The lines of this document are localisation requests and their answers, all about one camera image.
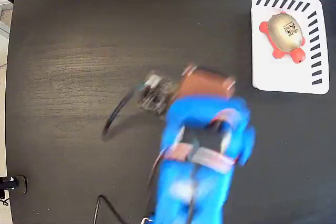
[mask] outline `dark wooden table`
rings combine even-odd
[[[336,0],[320,1],[331,83],[323,96],[251,86],[250,0],[15,0],[7,168],[28,177],[29,191],[10,198],[14,224],[91,223],[100,193],[140,223],[163,122],[133,104],[113,139],[101,130],[149,70],[177,76],[190,61],[237,77],[257,129],[226,223],[335,223]]]

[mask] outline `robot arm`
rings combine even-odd
[[[249,127],[243,133],[243,149],[238,159],[238,164],[243,166],[250,158],[254,144],[255,144],[256,131],[253,127]]]

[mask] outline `floor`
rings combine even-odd
[[[12,10],[4,10],[0,20],[7,25],[11,24]],[[6,69],[7,65],[0,66],[0,176],[7,175],[6,146],[5,146],[5,93],[6,93]],[[12,214],[9,206],[0,203],[0,224],[12,224]]]

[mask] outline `toy turtle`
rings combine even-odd
[[[300,48],[304,45],[305,38],[298,22],[291,15],[285,12],[273,15],[269,21],[262,22],[259,29],[267,35],[274,49],[274,58],[281,59],[289,54],[295,63],[305,60],[306,54]]]

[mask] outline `wire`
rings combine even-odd
[[[9,200],[9,198],[7,198],[5,200],[0,199],[0,202],[2,202],[2,205],[4,205],[4,206],[9,206],[9,204],[7,202],[8,200]]]
[[[115,217],[117,218],[117,220],[122,223],[122,224],[128,224],[122,217],[121,215],[115,210],[115,208],[113,207],[112,203],[104,196],[104,195],[99,195],[97,197],[97,204],[96,204],[96,208],[95,208],[95,213],[94,213],[94,219],[93,219],[93,224],[96,224],[97,222],[97,216],[98,216],[98,209],[100,206],[100,202],[101,200],[103,200],[106,205],[108,206],[108,208],[111,210],[111,212],[115,215]]]
[[[119,102],[118,106],[113,110],[112,114],[110,115],[110,117],[108,118],[108,120],[106,121],[106,124],[104,126],[103,129],[103,136],[105,136],[107,134],[107,132],[109,131],[109,128],[112,124],[112,122],[114,121],[114,119],[117,117],[118,113],[121,111],[121,109],[130,101],[130,99],[134,96],[135,93],[135,89],[130,90],[125,96],[124,98]]]

